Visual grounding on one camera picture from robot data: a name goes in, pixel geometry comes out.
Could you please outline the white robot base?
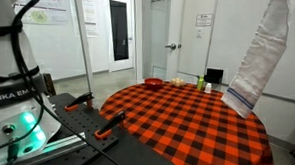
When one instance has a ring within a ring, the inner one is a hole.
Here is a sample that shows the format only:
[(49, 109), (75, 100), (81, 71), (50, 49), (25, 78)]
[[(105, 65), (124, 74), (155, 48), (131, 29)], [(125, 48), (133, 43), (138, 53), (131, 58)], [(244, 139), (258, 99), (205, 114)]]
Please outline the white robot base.
[(39, 0), (15, 11), (17, 1), (0, 0), (0, 165), (37, 156), (61, 127), (21, 21)]

